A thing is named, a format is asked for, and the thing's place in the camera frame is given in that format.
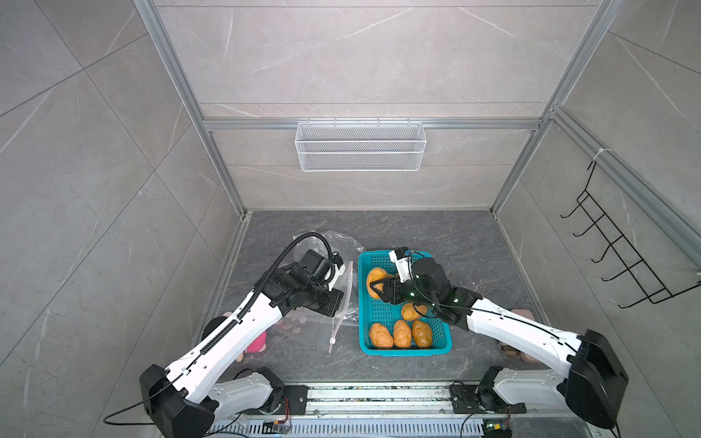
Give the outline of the clear pink-dotted zipper bag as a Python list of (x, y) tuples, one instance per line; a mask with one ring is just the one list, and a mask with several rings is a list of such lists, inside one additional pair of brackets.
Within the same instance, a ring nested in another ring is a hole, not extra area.
[(290, 311), (277, 322), (271, 332), (286, 339), (301, 342), (319, 351), (332, 353), (340, 345), (341, 329), (359, 326), (358, 257), (364, 250), (359, 240), (338, 231), (323, 231), (323, 239), (311, 237), (293, 251), (301, 261), (310, 250), (328, 257), (329, 247), (341, 259), (328, 282), (328, 293), (318, 295), (308, 308)]

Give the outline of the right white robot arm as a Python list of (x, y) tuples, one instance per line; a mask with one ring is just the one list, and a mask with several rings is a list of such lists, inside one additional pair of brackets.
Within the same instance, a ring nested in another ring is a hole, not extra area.
[[(516, 412), (522, 404), (566, 407), (601, 429), (618, 426), (629, 377), (604, 335), (578, 335), (551, 328), (506, 310), (478, 292), (453, 286), (427, 253), (371, 251), (359, 257), (360, 345), (376, 356), (431, 356), (452, 345), (449, 327), (511, 346), (543, 364), (519, 372), (492, 366), (476, 387), (452, 390), (458, 412)], [(432, 333), (432, 346), (410, 349), (375, 346), (372, 326), (394, 329), (393, 317), (407, 310)]]

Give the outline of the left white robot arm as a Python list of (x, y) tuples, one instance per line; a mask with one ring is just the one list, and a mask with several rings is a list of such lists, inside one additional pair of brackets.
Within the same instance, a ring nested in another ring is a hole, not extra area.
[(203, 437), (215, 421), (246, 410), (279, 405), (283, 382), (270, 370), (223, 385), (217, 382), (269, 328), (296, 308), (333, 317), (343, 291), (345, 266), (314, 268), (309, 262), (266, 274), (248, 300), (204, 339), (166, 367), (153, 364), (140, 376), (144, 410), (165, 437)]

